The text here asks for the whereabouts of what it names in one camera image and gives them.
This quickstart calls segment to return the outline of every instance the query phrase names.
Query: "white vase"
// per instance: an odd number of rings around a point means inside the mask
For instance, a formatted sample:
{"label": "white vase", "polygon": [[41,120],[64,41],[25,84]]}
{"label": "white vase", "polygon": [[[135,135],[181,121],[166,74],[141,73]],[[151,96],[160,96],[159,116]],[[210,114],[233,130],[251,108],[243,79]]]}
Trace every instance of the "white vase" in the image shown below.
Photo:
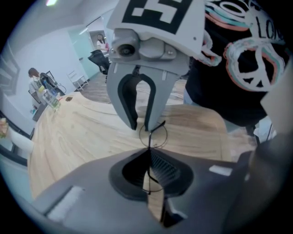
{"label": "white vase", "polygon": [[33,151],[33,142],[21,134],[8,127],[7,136],[17,147],[31,154]]}

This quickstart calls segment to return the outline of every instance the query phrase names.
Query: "yellow bottle cap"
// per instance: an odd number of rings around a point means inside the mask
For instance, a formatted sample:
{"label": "yellow bottle cap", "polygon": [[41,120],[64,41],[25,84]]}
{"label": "yellow bottle cap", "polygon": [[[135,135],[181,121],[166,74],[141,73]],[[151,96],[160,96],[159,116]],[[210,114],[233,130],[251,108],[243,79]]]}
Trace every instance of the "yellow bottle cap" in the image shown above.
{"label": "yellow bottle cap", "polygon": [[45,87],[42,85],[42,86],[39,88],[38,92],[41,93],[41,92],[43,92],[44,89],[45,89]]}

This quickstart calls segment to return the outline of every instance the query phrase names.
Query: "ceiling light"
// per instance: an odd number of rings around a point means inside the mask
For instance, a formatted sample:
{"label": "ceiling light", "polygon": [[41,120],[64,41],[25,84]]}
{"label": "ceiling light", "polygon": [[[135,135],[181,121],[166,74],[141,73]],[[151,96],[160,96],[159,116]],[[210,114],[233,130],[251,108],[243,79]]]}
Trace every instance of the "ceiling light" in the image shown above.
{"label": "ceiling light", "polygon": [[86,30],[88,30],[88,28],[86,27],[84,30],[82,30],[79,35],[83,34]]}
{"label": "ceiling light", "polygon": [[47,0],[46,5],[54,5],[57,2],[57,0]]}

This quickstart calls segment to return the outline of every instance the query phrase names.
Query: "bottle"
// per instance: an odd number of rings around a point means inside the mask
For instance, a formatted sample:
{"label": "bottle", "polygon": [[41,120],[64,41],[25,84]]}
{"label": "bottle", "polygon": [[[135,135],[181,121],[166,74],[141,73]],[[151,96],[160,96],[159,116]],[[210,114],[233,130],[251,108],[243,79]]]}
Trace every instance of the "bottle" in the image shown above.
{"label": "bottle", "polygon": [[57,96],[56,90],[47,81],[44,80],[43,82],[44,82],[45,88],[49,90],[49,92],[51,92],[54,96]]}
{"label": "bottle", "polygon": [[39,88],[38,91],[42,95],[42,98],[45,100],[45,102],[48,103],[48,105],[54,110],[57,110],[60,107],[60,102],[51,92],[45,89],[43,85]]}

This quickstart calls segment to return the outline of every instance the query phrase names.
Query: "wooden table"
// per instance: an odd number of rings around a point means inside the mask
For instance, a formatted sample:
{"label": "wooden table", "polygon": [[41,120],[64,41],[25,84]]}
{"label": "wooden table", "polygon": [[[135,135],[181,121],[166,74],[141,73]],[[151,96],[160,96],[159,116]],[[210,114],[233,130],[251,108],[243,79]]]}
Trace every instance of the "wooden table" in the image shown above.
{"label": "wooden table", "polygon": [[[139,130],[146,108],[138,107],[138,127],[128,128],[111,104],[94,102],[79,92],[65,96],[54,112],[49,107],[35,127],[35,143],[28,171],[35,198],[48,186],[78,166],[91,160],[124,151],[144,148]],[[168,139],[162,148],[215,160],[230,161],[228,138],[223,119],[215,111],[188,105],[166,106],[161,122],[166,120]],[[141,131],[147,144],[148,133]],[[153,135],[152,144],[164,142],[163,128]]]}

